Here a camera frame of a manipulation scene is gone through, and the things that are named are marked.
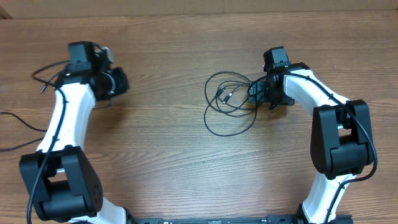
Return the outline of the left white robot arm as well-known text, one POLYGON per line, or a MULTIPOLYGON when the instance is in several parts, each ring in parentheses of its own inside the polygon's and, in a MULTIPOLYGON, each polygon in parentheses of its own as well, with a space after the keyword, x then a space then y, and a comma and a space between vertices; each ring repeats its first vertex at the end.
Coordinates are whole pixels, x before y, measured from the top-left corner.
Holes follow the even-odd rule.
POLYGON ((129 210, 103 195, 100 178, 85 156, 86 129, 97 101, 127 92, 121 67, 113 68, 108 47, 80 41, 68 45, 70 59, 57 78, 49 127, 37 149, 23 155, 19 170, 29 193, 26 220, 32 213, 59 223, 134 223, 129 210))

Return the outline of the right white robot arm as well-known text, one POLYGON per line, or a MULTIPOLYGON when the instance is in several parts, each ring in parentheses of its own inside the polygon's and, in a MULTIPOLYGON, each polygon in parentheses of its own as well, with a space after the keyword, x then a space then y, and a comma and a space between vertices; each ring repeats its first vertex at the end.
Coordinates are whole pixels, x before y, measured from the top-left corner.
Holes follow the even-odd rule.
POLYGON ((312 116, 310 156, 316 169, 307 198, 295 215, 269 215, 268 223, 352 223, 336 209, 350 183, 372 177, 377 169, 369 106, 349 100, 323 84, 304 63, 292 63, 283 47, 263 55, 265 76, 251 82, 251 103, 299 103, 312 116))

